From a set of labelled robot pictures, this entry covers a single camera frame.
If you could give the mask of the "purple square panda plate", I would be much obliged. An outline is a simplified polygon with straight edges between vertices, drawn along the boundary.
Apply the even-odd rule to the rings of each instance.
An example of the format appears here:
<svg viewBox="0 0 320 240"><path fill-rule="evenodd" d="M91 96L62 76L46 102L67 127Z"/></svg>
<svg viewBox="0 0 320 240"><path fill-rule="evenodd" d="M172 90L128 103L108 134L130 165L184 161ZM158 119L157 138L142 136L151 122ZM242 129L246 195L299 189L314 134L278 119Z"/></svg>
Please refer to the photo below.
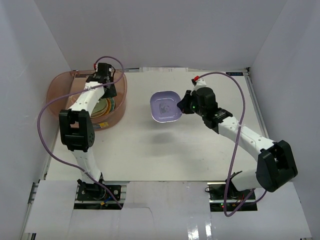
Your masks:
<svg viewBox="0 0 320 240"><path fill-rule="evenodd" d="M150 98L151 116L158 123L175 122L182 116L177 104L180 96L174 91L158 91Z"/></svg>

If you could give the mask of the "green square panda plate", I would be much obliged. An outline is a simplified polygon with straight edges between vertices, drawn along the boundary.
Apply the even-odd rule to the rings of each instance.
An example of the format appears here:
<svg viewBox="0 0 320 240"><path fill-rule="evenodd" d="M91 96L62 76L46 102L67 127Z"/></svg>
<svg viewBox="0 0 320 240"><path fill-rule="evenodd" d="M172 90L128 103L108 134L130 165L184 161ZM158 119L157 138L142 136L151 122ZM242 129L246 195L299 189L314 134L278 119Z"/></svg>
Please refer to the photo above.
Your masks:
<svg viewBox="0 0 320 240"><path fill-rule="evenodd" d="M90 115L91 118L96 118L97 116L102 115L108 108L108 100L106 98L100 99L99 102L95 105Z"/></svg>

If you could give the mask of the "red and teal round plate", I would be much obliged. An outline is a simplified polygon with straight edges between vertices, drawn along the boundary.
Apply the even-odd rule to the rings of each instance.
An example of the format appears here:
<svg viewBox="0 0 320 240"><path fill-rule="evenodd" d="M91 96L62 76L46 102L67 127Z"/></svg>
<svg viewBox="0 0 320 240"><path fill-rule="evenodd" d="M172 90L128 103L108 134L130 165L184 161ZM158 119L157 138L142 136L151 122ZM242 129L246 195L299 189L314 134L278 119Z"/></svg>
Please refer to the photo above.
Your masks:
<svg viewBox="0 0 320 240"><path fill-rule="evenodd" d="M116 102L115 102L115 99L113 97L110 98L109 100L110 100L110 111L112 112L116 107Z"/></svg>

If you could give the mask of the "orange woven round plate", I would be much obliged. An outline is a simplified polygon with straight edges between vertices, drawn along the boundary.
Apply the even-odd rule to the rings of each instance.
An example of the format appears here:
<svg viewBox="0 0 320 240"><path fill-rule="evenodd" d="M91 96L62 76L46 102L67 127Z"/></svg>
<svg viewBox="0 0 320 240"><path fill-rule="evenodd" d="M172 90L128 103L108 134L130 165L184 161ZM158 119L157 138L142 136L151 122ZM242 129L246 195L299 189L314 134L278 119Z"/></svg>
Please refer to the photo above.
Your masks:
<svg viewBox="0 0 320 240"><path fill-rule="evenodd" d="M111 111L111 105L110 105L110 98L107 98L107 99L106 99L106 103L107 103L107 108L106 108L105 113L106 113L106 114L109 114L109 113L112 112L112 111Z"/></svg>

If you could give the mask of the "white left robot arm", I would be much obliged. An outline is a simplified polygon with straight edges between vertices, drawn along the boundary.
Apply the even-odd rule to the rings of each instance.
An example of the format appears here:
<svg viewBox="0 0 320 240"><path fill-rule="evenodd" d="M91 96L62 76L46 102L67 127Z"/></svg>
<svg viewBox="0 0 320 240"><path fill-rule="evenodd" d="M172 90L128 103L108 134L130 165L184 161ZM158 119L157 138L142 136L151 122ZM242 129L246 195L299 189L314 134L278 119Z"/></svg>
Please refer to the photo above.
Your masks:
<svg viewBox="0 0 320 240"><path fill-rule="evenodd" d="M106 91L110 88L101 85L112 84L113 81L112 66L108 63L99 63L95 73L85 81L83 92L77 100L68 109L59 113L61 142L71 151L82 171L78 183L91 184L88 193L96 200L105 196L106 187L100 184L103 175L93 154L95 130L91 114L99 100L106 97Z"/></svg>

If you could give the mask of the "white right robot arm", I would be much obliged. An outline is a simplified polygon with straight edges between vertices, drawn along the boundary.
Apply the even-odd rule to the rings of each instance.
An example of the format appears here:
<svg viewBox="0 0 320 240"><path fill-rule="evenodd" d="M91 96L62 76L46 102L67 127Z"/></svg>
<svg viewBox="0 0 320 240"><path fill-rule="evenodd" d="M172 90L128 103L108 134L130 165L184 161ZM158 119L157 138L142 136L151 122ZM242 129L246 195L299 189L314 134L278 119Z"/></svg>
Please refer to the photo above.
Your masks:
<svg viewBox="0 0 320 240"><path fill-rule="evenodd" d="M273 193L298 175L292 148L284 140L268 139L240 122L227 110L218 106L209 87L187 90L177 107L184 114L199 115L204 124L249 153L256 161L256 169L242 171L230 177L226 195L236 200L244 190L263 188Z"/></svg>

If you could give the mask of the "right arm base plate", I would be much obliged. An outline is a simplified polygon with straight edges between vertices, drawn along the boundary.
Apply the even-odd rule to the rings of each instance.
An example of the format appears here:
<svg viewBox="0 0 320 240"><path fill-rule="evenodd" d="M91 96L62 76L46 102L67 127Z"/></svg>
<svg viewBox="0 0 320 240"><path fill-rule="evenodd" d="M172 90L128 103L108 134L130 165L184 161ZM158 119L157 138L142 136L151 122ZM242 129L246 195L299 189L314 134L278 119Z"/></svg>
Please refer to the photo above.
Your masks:
<svg viewBox="0 0 320 240"><path fill-rule="evenodd" d="M209 205L211 212L223 212L224 205L224 193L225 193L226 184L224 182L213 182L208 184L208 186L204 189L206 193L209 195ZM244 191L236 191L231 187L228 189L227 199L226 199L226 210L228 212L234 211L238 205L240 205L245 197L250 193L250 190ZM249 211L257 211L257 204L254 203L256 201L256 196L253 193L248 200L242 205L238 211L249 212Z"/></svg>

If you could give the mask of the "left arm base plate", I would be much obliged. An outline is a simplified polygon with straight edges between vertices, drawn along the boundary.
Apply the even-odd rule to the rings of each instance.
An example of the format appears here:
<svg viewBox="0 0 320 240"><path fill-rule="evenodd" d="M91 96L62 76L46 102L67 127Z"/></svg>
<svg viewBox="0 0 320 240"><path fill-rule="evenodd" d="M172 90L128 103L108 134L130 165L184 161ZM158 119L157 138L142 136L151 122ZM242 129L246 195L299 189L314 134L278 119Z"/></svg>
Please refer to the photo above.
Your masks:
<svg viewBox="0 0 320 240"><path fill-rule="evenodd" d="M107 185L103 184L109 192L96 183L86 183L81 179L77 180L78 189L77 189L77 201L101 201L105 202L106 200L113 201L114 198L119 201L121 199L121 185Z"/></svg>

